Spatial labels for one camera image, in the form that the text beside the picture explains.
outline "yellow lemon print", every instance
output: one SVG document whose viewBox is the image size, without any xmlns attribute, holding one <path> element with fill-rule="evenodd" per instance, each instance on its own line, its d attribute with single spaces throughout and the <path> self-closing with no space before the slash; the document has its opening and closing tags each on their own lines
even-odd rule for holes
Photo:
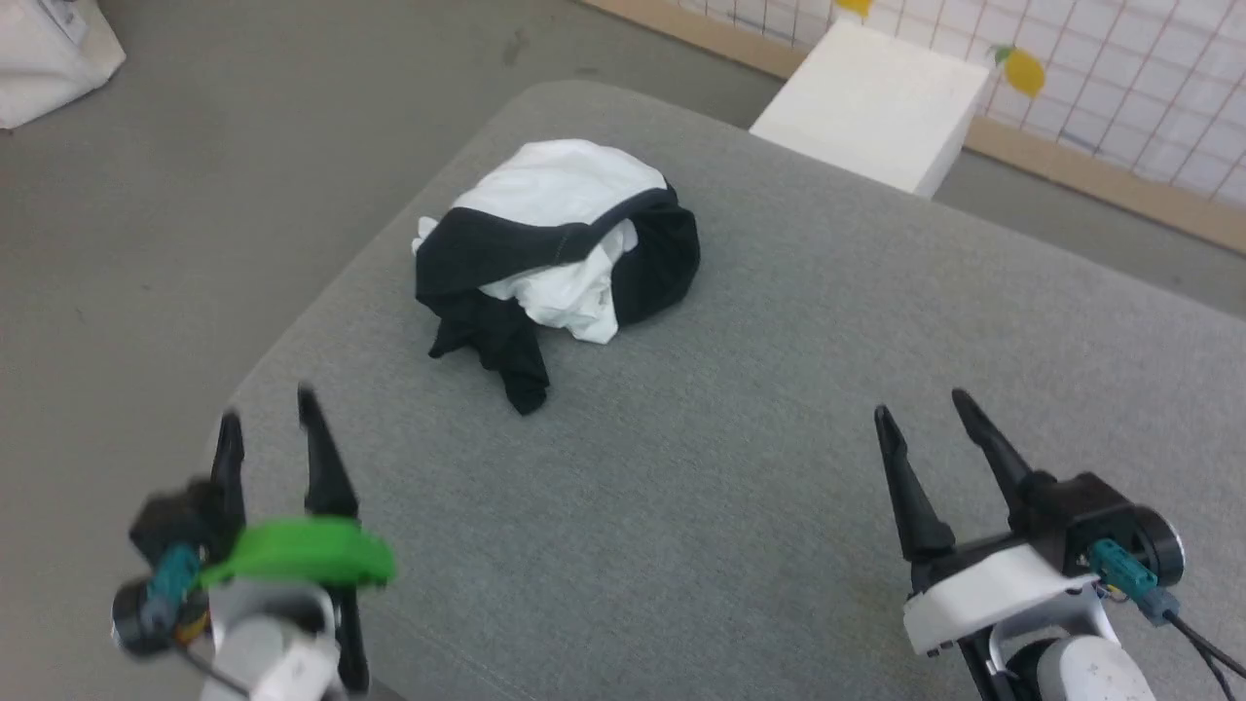
<svg viewBox="0 0 1246 701">
<path fill-rule="evenodd" d="M 835 4 L 850 12 L 861 15 L 863 20 L 870 16 L 870 5 L 873 5 L 873 0 L 835 0 Z"/>
<path fill-rule="evenodd" d="M 1030 98 L 1037 97 L 1038 91 L 1043 90 L 1043 83 L 1047 82 L 1043 64 L 1039 64 L 1038 59 L 1029 51 L 1015 46 L 998 45 L 992 46 L 991 50 L 996 54 L 996 65 L 1004 66 L 1004 77 L 1008 78 L 1008 85 Z"/>
</svg>

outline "floor stain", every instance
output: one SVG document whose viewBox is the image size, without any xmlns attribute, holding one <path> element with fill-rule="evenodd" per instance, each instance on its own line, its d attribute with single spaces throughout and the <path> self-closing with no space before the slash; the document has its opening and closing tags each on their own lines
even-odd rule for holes
<svg viewBox="0 0 1246 701">
<path fill-rule="evenodd" d="M 515 36 L 506 42 L 502 50 L 502 65 L 511 67 L 520 60 L 520 54 L 528 47 L 528 35 L 522 29 L 515 30 Z"/>
</svg>

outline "gray fabric surface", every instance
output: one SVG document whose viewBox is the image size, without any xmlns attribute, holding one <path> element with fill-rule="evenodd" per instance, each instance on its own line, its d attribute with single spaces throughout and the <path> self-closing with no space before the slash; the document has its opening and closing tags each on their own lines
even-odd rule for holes
<svg viewBox="0 0 1246 701">
<path fill-rule="evenodd" d="M 521 143 L 591 138 L 699 218 L 687 300 L 609 345 L 545 332 L 516 416 L 470 352 L 426 357 L 416 217 Z M 308 380 L 401 576 L 363 598 L 410 700 L 971 699 L 912 655 L 871 411 L 887 402 L 962 539 L 1004 508 L 949 401 L 1034 466 L 1093 469 L 1172 519 L 1189 619 L 1246 651 L 1246 325 L 1014 232 L 648 97 L 584 83 L 500 113 L 325 290 L 235 396 L 253 518 L 300 509 Z M 1111 613 L 1161 699 L 1210 699 L 1175 631 Z"/>
</svg>

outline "wooden board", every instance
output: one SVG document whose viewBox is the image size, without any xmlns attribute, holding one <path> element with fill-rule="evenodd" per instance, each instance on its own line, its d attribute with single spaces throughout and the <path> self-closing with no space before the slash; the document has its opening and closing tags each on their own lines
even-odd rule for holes
<svg viewBox="0 0 1246 701">
<path fill-rule="evenodd" d="M 780 78 L 805 52 L 667 0 L 581 0 L 613 15 L 687 41 Z M 1018 128 L 974 117 L 964 146 L 1058 184 L 1246 253 L 1246 210 L 1159 182 Z"/>
</svg>

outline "white grid wall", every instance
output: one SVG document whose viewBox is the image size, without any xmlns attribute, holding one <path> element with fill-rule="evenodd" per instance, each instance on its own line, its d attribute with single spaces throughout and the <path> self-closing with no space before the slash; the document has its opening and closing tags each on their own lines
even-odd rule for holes
<svg viewBox="0 0 1246 701">
<path fill-rule="evenodd" d="M 670 0 L 811 49 L 832 0 Z M 868 27 L 993 66 L 991 46 L 1033 54 L 1030 100 L 998 75 L 979 111 L 1135 174 L 1246 208 L 1246 0 L 875 0 Z"/>
</svg>

